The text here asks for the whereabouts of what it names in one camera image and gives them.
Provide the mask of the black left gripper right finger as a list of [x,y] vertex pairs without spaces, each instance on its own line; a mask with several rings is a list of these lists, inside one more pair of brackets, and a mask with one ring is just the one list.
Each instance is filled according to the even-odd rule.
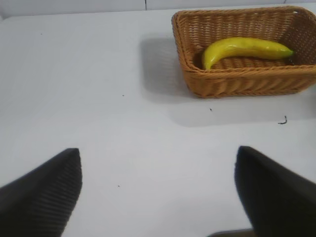
[[258,237],[314,237],[316,185],[268,156],[241,146],[235,184]]

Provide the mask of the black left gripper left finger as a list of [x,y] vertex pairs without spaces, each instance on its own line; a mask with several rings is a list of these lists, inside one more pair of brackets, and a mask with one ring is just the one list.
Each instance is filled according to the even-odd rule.
[[2,237],[60,237],[82,188],[81,158],[68,148],[0,189]]

